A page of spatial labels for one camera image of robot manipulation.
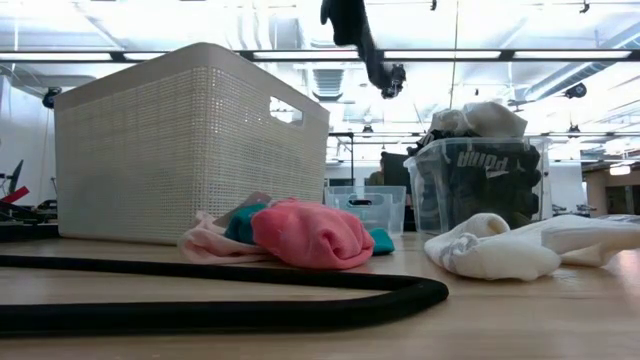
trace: teal cloth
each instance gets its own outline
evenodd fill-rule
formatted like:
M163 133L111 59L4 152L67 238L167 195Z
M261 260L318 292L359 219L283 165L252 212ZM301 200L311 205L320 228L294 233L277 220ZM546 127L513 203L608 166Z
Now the teal cloth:
M375 245L373 245L373 256L391 254L396 248L393 246L393 240L387 231L382 228L369 231Z
M231 216L229 226L227 226L224 236L243 244L255 245L253 242L251 217L258 211L266 209L266 207L266 204L254 204L236 210Z

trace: pink towel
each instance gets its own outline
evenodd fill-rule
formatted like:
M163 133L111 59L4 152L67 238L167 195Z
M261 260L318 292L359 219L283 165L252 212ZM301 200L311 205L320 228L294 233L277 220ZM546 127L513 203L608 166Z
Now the pink towel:
M356 216L322 204L284 200L251 219L253 240L287 264L350 269L373 253L373 239Z
M178 242L182 254L195 264L237 264L273 260L273 256L259 246L247 245L222 234L224 229L213 224L215 219L199 211L193 228Z

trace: fabric pile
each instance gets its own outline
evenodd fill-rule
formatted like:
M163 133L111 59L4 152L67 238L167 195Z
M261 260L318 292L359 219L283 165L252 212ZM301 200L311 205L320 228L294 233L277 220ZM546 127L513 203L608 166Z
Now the fabric pile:
M423 184L416 195L422 198L421 223L439 228L441 217L446 217L451 228L481 212L498 214L513 228L530 223L540 203L532 189L540 183L542 173L538 150L519 139L526 125L509 109L491 102L436 113L431 130L416 148L408 149L409 155L417 155L439 139L505 141L445 142L420 152L416 165Z
M350 269L394 251L384 229L367 232L358 217L318 203L288 199L241 206L226 228L198 212L178 247L196 264L281 260L322 270Z
M640 225L563 215L511 230L495 214L476 214L427 240L424 251L458 275L535 280L561 264L600 267L622 250L640 247Z

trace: puma logo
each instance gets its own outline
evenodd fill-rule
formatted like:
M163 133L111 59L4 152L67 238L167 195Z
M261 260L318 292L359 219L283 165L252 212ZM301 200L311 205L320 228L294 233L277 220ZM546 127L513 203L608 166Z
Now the puma logo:
M509 158L498 159L496 155L479 153L476 151L465 151L458 154L458 167L483 167L497 171L505 171Z

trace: ceiling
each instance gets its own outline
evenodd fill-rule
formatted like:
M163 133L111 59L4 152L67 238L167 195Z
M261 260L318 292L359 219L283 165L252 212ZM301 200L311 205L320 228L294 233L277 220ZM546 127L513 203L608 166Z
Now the ceiling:
M384 49L606 49L640 48L640 1L369 0L377 45ZM194 42L234 50L317 49L332 45L330 25L319 21L319 0L0 0L0 50L171 51ZM30 91L71 88L128 64L0 64L14 85ZM340 95L324 103L333 131L422 132L431 115L468 102L537 100L520 106L528 133L640 131L640 63L408 63L406 90L382 100L360 63L260 64L301 92ZM557 94L582 81L588 95ZM404 152L410 137L368 138L354 158L377 160L385 150ZM557 159L635 154L635 137L555 138ZM328 158L350 159L330 139Z

